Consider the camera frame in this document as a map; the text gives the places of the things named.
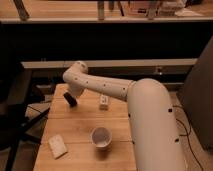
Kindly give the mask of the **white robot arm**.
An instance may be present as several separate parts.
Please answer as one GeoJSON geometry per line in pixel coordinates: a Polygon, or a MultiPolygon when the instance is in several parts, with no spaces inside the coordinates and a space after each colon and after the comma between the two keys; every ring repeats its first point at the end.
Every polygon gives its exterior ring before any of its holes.
{"type": "Polygon", "coordinates": [[[83,61],[72,64],[63,80],[73,98],[88,89],[127,103],[137,171],[187,171],[171,97],[162,83],[89,75],[83,61]]]}

